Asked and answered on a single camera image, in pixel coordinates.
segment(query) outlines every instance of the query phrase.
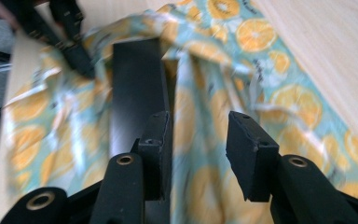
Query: hand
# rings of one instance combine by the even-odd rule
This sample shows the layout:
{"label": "hand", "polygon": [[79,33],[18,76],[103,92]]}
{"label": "hand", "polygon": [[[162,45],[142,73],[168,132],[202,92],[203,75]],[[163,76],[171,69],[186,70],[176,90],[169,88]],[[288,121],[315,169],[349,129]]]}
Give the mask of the hand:
{"label": "hand", "polygon": [[[47,2],[47,0],[37,0],[33,1],[36,5]],[[7,21],[13,29],[20,27],[19,23],[16,20],[16,17],[11,14],[11,12],[0,2],[0,18]]]}

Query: crumpled cloth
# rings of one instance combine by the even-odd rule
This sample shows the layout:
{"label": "crumpled cloth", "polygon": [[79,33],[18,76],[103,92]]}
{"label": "crumpled cloth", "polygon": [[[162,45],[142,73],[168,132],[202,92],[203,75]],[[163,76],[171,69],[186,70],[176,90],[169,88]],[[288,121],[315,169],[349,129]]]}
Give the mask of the crumpled cloth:
{"label": "crumpled cloth", "polygon": [[271,223],[268,203],[243,200],[226,157],[230,110],[257,120],[281,154],[314,161],[358,198],[358,137],[325,101],[249,0],[185,0],[85,38],[97,77],[86,80],[52,48],[4,108],[13,197],[42,186],[73,194],[103,177],[112,99],[111,45],[159,36],[176,82],[172,223]]}

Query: metal ring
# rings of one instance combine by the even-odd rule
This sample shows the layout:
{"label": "metal ring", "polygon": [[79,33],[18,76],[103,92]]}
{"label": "metal ring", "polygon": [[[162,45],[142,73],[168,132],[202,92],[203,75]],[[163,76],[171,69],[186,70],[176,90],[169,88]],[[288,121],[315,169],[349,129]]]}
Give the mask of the metal ring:
{"label": "metal ring", "polygon": [[120,165],[128,165],[132,163],[132,161],[133,161],[133,157],[129,155],[121,156],[117,159],[117,163]]}
{"label": "metal ring", "polygon": [[298,167],[307,167],[308,164],[306,161],[304,161],[303,159],[299,158],[299,157],[291,157],[289,158],[290,163],[292,163],[294,166],[298,166]]}
{"label": "metal ring", "polygon": [[[38,200],[42,197],[47,197],[48,199],[43,203],[35,203],[36,200]],[[46,191],[46,192],[40,193],[40,194],[34,196],[30,201],[28,201],[27,208],[28,208],[28,210],[31,210],[31,211],[42,209],[42,208],[48,206],[49,204],[51,204],[54,201],[54,198],[55,198],[55,194],[51,191]]]}

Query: finger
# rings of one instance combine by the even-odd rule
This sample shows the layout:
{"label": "finger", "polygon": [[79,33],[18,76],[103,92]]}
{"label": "finger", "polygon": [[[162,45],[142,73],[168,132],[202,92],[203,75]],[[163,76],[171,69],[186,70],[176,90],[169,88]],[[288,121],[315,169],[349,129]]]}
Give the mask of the finger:
{"label": "finger", "polygon": [[19,23],[10,11],[0,3],[0,18],[7,21],[13,29],[19,28]]}

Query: wooden table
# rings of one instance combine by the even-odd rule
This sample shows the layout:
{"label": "wooden table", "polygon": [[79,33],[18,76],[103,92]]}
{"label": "wooden table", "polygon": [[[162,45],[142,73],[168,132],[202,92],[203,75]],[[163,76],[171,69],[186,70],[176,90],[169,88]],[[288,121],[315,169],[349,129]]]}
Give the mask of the wooden table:
{"label": "wooden table", "polygon": [[[84,29],[103,26],[174,0],[78,0],[86,13]],[[324,0],[254,0],[275,27],[323,96],[358,133],[358,2]],[[18,33],[6,102],[29,80],[41,44]],[[0,220],[14,202],[6,196],[7,149],[0,134]]]}

